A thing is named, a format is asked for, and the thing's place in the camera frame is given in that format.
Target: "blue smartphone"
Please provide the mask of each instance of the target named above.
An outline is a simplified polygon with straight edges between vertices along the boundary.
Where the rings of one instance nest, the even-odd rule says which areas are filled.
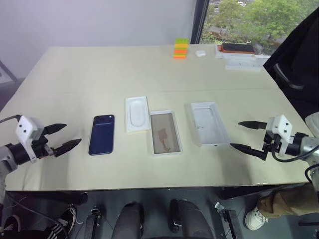
[[[95,116],[89,146],[90,155],[108,154],[113,151],[114,115]]]

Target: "khaki pants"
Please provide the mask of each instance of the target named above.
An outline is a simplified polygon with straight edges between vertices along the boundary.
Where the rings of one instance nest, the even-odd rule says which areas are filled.
[[[291,189],[274,191],[260,198],[257,208],[265,218],[278,218],[282,215],[304,215],[318,213],[317,193],[311,183]]]

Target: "black cable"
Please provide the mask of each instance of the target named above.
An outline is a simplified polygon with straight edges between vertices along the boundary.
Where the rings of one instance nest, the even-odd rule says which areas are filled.
[[[50,217],[50,216],[48,216],[48,215],[46,215],[46,214],[44,214],[44,213],[38,212],[38,211],[36,211],[36,210],[30,209],[30,208],[24,206],[23,204],[19,203],[16,199],[14,199],[13,196],[11,195],[11,193],[6,192],[6,194],[8,195],[8,197],[9,197],[12,201],[14,201],[14,202],[15,202],[16,204],[18,204],[20,207],[22,207],[22,208],[24,208],[24,209],[26,209],[26,210],[28,210],[28,211],[30,211],[30,212],[32,212],[32,213],[38,214],[38,215],[40,215],[40,216],[42,216],[42,217],[44,217],[44,218],[47,218],[48,220],[50,220],[50,221],[52,221],[52,222],[54,222],[54,223],[57,223],[60,227],[62,227],[63,232],[64,232],[64,234],[65,234],[65,237],[66,237],[67,239],[70,239],[68,232],[66,231],[66,229],[64,228],[64,226],[63,226],[58,220],[56,220],[56,219],[54,219],[54,218],[52,218],[52,217]]]
[[[305,170],[305,176],[306,176],[306,178],[308,179],[308,181],[309,181],[311,184],[313,183],[313,181],[310,179],[310,177],[309,177],[309,175],[308,175],[308,172],[309,172],[310,170],[312,170],[313,168],[317,168],[317,167],[319,167],[319,163],[314,164],[314,165],[308,167],[308,168]]]
[[[312,150],[310,150],[309,152],[307,153],[304,153],[302,155],[299,155],[297,157],[294,157],[294,158],[290,158],[290,159],[280,159],[280,158],[277,158],[277,156],[275,155],[275,151],[276,151],[276,146],[273,145],[272,148],[271,148],[271,155],[273,156],[273,158],[281,163],[289,163],[289,162],[293,162],[293,161],[296,161],[296,160],[299,160],[299,159],[304,159],[304,158],[307,158],[309,157],[310,155],[312,155],[314,152],[316,152],[317,150],[319,149],[319,145],[317,145],[316,147],[314,147]]]
[[[17,119],[17,120],[19,121],[20,118],[21,118],[21,115],[14,115],[14,116],[10,116],[10,117],[5,118],[5,119],[1,119],[1,120],[0,120],[0,123],[3,123],[3,122],[5,122],[5,121],[11,120],[11,119]]]

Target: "white wall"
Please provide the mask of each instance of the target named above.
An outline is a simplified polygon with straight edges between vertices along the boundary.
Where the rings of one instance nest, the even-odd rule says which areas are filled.
[[[173,44],[195,0],[0,0],[0,60],[27,76],[50,46]]]

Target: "white sneaker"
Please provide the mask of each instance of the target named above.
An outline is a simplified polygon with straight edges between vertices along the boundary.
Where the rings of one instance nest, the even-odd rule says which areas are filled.
[[[252,231],[261,228],[267,222],[268,219],[265,218],[260,211],[258,211],[257,206],[247,213],[245,218],[246,227]]]

